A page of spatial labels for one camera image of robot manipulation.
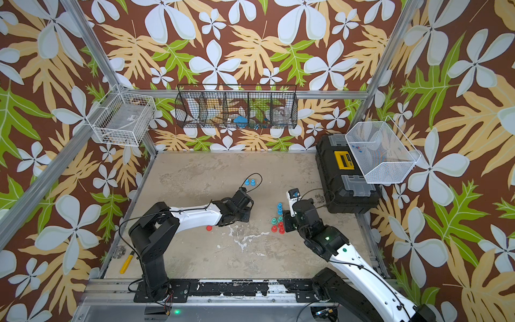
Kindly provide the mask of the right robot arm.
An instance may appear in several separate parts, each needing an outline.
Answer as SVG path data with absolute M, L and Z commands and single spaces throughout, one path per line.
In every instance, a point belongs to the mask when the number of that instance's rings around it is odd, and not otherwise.
M 325 225 L 312 199 L 289 198 L 285 232 L 298 232 L 304 245 L 350 280 L 324 268 L 312 279 L 318 299 L 341 304 L 361 321 L 435 321 L 427 305 L 416 305 L 378 274 L 337 228 Z

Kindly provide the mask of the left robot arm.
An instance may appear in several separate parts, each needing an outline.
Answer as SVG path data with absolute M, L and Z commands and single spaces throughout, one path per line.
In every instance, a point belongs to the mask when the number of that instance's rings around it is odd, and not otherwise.
M 142 268 L 137 294 L 145 302 L 164 302 L 172 292 L 164 253 L 177 233 L 204 227 L 225 227 L 247 223 L 254 205 L 247 189 L 240 187 L 233 197 L 210 201 L 197 207 L 169 207 L 155 203 L 129 229 L 129 237 Z

